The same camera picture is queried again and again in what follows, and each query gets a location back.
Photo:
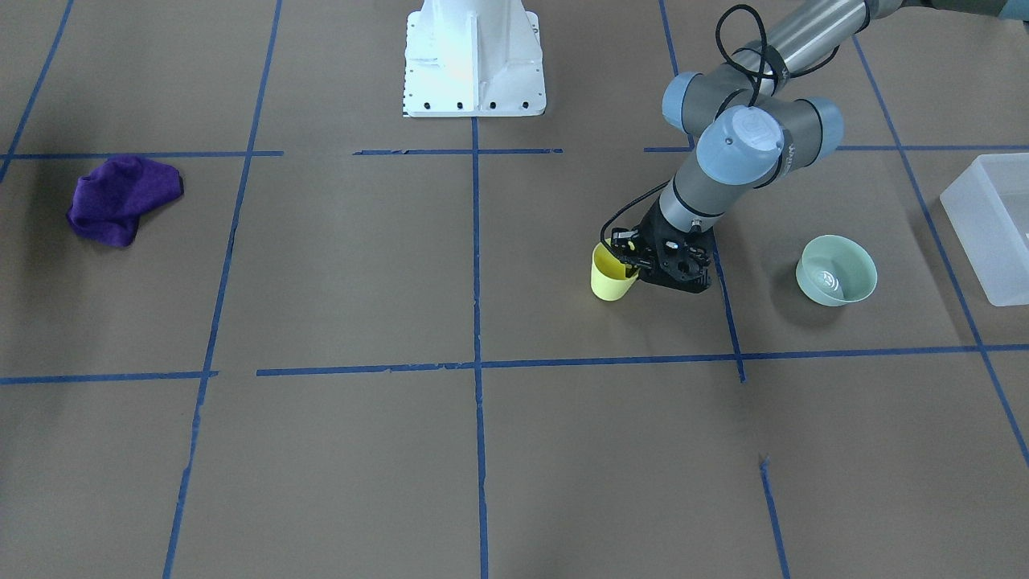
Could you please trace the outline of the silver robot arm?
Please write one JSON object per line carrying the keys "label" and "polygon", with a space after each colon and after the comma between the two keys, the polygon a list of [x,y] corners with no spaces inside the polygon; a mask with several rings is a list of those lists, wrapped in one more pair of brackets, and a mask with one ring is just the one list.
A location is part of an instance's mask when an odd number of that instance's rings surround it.
{"label": "silver robot arm", "polygon": [[784,101],[777,92],[826,66],[839,45],[900,9],[898,1],[807,1],[767,28],[756,8],[736,4],[758,36],[728,51],[707,74],[684,71],[662,97],[666,122],[695,140],[675,175],[644,195],[639,224],[604,224],[601,244],[631,280],[698,294],[711,285],[714,224],[754,188],[833,153],[844,137],[841,110],[824,98]]}

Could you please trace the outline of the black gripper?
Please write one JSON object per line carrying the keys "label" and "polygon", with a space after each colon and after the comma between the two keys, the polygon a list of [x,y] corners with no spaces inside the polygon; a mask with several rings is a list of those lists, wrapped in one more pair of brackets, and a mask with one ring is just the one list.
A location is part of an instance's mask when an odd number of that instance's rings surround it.
{"label": "black gripper", "polygon": [[714,234],[688,226],[685,232],[673,227],[654,203],[639,224],[642,260],[620,261],[620,278],[699,294],[712,283],[709,268],[714,257]]}

